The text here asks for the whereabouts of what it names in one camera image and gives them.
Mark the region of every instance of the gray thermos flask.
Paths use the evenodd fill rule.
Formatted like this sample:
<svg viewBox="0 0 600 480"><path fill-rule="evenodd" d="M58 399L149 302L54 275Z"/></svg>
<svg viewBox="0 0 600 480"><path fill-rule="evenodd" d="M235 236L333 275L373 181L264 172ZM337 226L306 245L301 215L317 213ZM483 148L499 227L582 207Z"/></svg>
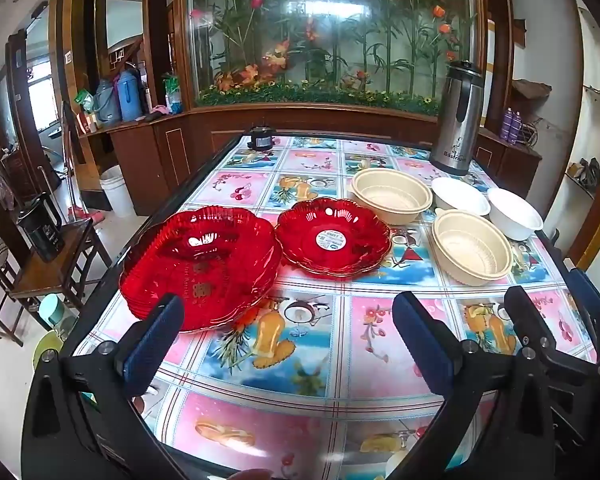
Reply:
<svg viewBox="0 0 600 480"><path fill-rule="evenodd" d="M463 176L469 171L478 136L484 77L469 61L454 61L446 74L438 115L438 139L430 162L439 170Z"/></svg>

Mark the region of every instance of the white round sticker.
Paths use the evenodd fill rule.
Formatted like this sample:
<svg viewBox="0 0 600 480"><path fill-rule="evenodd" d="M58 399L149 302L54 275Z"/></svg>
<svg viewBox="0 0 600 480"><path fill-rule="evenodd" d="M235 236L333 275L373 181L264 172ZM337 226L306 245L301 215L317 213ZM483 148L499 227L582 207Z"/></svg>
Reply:
<svg viewBox="0 0 600 480"><path fill-rule="evenodd" d="M337 251L346 245L347 239L340 231L327 229L318 233L317 237L315 237L315 242L323 249Z"/></svg>

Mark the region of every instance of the blue gripper pad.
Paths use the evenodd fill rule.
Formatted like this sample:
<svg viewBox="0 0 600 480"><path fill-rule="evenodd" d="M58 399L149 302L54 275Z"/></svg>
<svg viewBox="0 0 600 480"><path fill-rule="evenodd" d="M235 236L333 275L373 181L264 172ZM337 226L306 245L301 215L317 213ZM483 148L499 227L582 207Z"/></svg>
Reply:
<svg viewBox="0 0 600 480"><path fill-rule="evenodd" d="M458 345L458 340L411 292L401 292L394 298L392 316L427 386L446 398L453 389L454 363L445 346Z"/></svg>
<svg viewBox="0 0 600 480"><path fill-rule="evenodd" d="M122 336L115 365L128 398L146 392L183 321L182 300L165 294L147 319L134 323Z"/></svg>
<svg viewBox="0 0 600 480"><path fill-rule="evenodd" d="M600 293L583 270L571 269L564 281L579 306L586 308L590 316L600 314Z"/></svg>

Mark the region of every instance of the window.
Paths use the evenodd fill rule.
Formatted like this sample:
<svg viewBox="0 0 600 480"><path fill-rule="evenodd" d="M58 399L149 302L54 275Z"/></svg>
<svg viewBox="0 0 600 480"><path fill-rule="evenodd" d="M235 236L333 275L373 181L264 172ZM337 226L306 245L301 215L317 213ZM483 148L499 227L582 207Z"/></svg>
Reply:
<svg viewBox="0 0 600 480"><path fill-rule="evenodd" d="M51 79L51 62L43 60L29 69L29 97L39 132L58 121L56 96Z"/></svg>

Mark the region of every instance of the black electric kettle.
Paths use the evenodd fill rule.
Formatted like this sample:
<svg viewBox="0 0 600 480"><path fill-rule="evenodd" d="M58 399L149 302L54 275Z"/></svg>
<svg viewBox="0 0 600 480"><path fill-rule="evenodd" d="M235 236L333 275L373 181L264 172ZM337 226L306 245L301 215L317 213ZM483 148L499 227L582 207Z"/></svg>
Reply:
<svg viewBox="0 0 600 480"><path fill-rule="evenodd" d="M41 193L35 197L31 204L20 212L17 224L22 227L40 258L45 262L49 263L62 251L64 247L64 240L60 233L62 218L51 202L49 193Z"/></svg>

